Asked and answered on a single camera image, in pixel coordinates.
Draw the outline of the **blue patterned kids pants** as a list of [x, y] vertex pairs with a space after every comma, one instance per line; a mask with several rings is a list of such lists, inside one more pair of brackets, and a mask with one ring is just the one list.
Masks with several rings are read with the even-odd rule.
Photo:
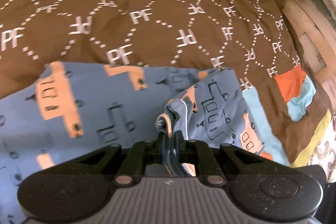
[[51, 63], [1, 99], [1, 223], [23, 221], [17, 190], [27, 176], [114, 143], [154, 140], [160, 115], [185, 139], [272, 157], [264, 114], [256, 89], [242, 91], [232, 69]]

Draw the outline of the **brown PF patterned duvet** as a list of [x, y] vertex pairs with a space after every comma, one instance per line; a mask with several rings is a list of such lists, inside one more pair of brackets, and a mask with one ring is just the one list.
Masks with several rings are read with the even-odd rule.
[[231, 67], [293, 165], [335, 167], [331, 106], [303, 60], [290, 0], [1, 0], [1, 97], [54, 61]]

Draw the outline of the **wooden bed frame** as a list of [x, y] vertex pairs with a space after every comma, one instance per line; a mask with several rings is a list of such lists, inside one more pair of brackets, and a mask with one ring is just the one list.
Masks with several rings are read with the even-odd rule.
[[285, 0], [283, 12], [303, 48], [303, 58], [335, 110], [335, 24], [315, 0]]

